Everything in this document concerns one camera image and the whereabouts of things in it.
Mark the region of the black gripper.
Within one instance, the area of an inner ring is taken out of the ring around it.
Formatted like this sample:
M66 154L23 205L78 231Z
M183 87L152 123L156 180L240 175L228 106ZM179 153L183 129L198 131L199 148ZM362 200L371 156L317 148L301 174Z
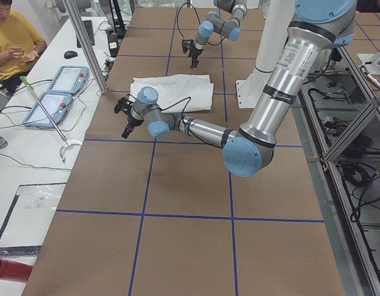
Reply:
M140 113L138 113L134 106L130 106L127 114L127 126L125 127L121 137L128 138L131 132L133 132L134 128L142 125L144 119Z
M190 45L190 53L189 56L192 58L190 68L196 68L198 66L198 56L203 52L205 48L204 44L200 44L197 40L192 39Z

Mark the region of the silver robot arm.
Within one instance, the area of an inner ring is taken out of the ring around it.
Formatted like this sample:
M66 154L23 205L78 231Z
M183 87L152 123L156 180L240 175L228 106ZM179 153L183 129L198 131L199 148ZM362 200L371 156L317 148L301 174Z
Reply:
M157 91L146 86L115 105L115 113L127 115L122 136L128 137L140 125L146 125L153 138L178 131L221 148L231 173L256 174L273 159L276 132L319 54L351 43L356 5L355 1L270 3L257 55L267 62L267 76L261 77L255 69L238 89L254 104L251 116L238 130L162 109Z
M217 12L210 11L200 23L195 39L190 39L186 48L184 48L184 42L182 42L183 52L189 51L188 56L192 59L190 68L197 68L198 57L203 52L213 33L217 33L231 41L236 41L241 33L240 24L247 14L247 1L215 0L214 5L230 13L230 18L224 21Z

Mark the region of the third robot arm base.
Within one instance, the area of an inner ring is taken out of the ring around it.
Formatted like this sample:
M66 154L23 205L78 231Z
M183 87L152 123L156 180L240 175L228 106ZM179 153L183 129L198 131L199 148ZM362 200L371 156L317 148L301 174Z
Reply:
M366 75L380 75L380 50L376 54L357 54L360 69Z

